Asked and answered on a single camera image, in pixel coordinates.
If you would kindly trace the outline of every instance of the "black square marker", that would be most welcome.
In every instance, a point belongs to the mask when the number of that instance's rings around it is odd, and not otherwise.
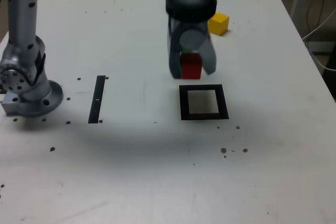
[[[214,90],[216,94],[216,101],[218,106],[217,113],[191,113],[189,110],[189,91],[206,91]],[[181,106],[181,120],[222,120],[229,119],[227,113],[223,86],[218,85],[181,85],[180,86],[180,106]]]

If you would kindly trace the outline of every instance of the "white table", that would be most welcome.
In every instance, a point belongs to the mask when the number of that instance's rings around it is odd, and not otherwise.
[[[218,10],[217,71],[183,81],[165,0],[39,0],[47,76],[71,100],[1,112],[0,223],[335,223],[336,105],[281,0]],[[103,123],[88,124],[97,75]],[[200,83],[223,85],[229,120],[180,120],[179,85]]]

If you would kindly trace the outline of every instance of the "red block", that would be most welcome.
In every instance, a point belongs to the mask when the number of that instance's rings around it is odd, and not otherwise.
[[[184,53],[181,55],[182,79],[199,80],[202,72],[202,59],[197,53]]]

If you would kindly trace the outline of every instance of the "yellow cube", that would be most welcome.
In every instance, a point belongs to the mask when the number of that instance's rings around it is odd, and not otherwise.
[[[208,22],[209,32],[222,36],[228,29],[230,17],[216,13]]]

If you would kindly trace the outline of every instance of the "metal robot arm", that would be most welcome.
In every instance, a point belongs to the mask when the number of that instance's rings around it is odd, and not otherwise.
[[[47,79],[45,45],[36,36],[37,0],[8,0],[9,41],[0,62],[2,106],[7,115],[41,116],[63,99],[59,84]]]
[[[216,54],[208,32],[208,20],[216,7],[217,0],[166,0],[169,67],[175,79],[182,78],[181,55],[185,51],[197,51],[208,74],[216,71]]]

